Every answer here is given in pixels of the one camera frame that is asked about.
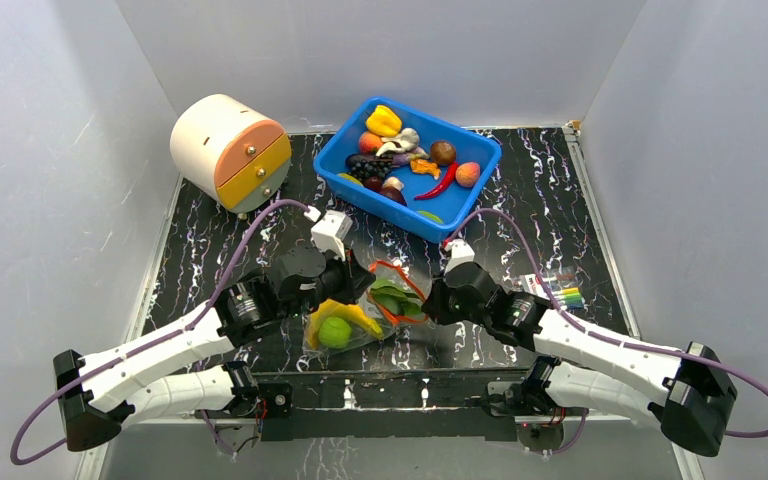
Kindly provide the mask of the green toy leaf vegetable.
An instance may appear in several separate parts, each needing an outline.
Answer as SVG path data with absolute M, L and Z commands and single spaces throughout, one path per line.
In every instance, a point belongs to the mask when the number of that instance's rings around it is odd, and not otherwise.
M 376 280 L 369 290 L 373 302 L 393 317 L 418 319 L 423 299 L 409 286 L 386 279 Z

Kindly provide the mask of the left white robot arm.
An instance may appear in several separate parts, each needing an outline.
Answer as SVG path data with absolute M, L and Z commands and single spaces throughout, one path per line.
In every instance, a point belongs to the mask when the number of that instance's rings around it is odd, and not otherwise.
M 258 386 L 242 362 L 189 374 L 182 368 L 272 335 L 284 321 L 308 315 L 327 300 L 354 304 L 374 281 L 350 250 L 295 247 L 163 328 L 104 352 L 57 355 L 68 450 L 89 450 L 131 425 L 180 413 L 250 414 L 272 393 Z

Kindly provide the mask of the dark green toy avocado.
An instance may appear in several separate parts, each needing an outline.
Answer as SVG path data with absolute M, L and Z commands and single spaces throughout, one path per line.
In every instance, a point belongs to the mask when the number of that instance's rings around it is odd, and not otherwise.
M 375 302 L 392 316 L 400 316 L 404 313 L 402 303 L 399 297 L 389 294 L 375 294 Z

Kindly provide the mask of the clear orange zip bag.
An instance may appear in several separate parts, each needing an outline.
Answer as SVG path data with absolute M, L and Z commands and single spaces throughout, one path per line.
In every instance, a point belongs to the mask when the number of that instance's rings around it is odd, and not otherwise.
M 409 286 L 410 288 L 414 289 L 417 293 L 420 294 L 420 296 L 423 299 L 423 302 L 427 298 L 426 292 L 422 290 L 420 286 L 418 286 L 413 280 L 411 280 L 406 270 L 402 268 L 402 266 L 400 266 L 400 264 L 398 263 L 393 264 L 383 260 L 377 260 L 370 265 L 369 271 L 375 274 L 376 280 L 386 279 L 386 280 L 394 281 L 395 283 L 398 283 L 398 284 Z M 421 324 L 427 321 L 427 316 L 423 313 L 420 315 L 418 319 L 411 319 L 411 318 L 405 318 L 405 317 L 393 317 L 386 310 L 379 307 L 373 302 L 369 294 L 370 288 L 366 291 L 366 293 L 361 297 L 361 299 L 356 304 L 364 305 L 364 309 L 367 310 L 367 314 L 369 316 L 378 317 L 381 323 L 384 323 L 384 322 L 388 323 L 390 333 L 387 335 L 385 339 L 395 334 L 396 330 L 400 327 Z M 347 352 L 350 350 L 339 352 L 336 354 L 322 354 L 320 352 L 309 350 L 304 345 L 304 333 L 303 333 L 303 351 L 312 357 L 322 358 L 322 357 L 327 357 L 327 356 L 332 356 L 339 353 Z

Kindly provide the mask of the light green toy fruit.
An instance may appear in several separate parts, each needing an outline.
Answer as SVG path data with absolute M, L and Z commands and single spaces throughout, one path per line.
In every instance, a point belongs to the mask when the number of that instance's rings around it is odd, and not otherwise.
M 327 317 L 319 327 L 317 339 L 319 343 L 329 349 L 344 349 L 348 346 L 352 336 L 351 325 L 340 317 Z

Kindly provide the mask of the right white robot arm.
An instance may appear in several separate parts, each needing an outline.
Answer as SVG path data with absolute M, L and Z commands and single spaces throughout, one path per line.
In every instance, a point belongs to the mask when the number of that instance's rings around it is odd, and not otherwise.
M 488 385 L 478 399 L 495 416 L 596 410 L 658 429 L 700 456 L 718 455 L 737 399 L 712 367 L 712 349 L 669 350 L 575 319 L 527 291 L 508 291 L 477 263 L 434 279 L 422 306 L 440 325 L 471 322 L 501 343 L 536 355 L 520 383 Z

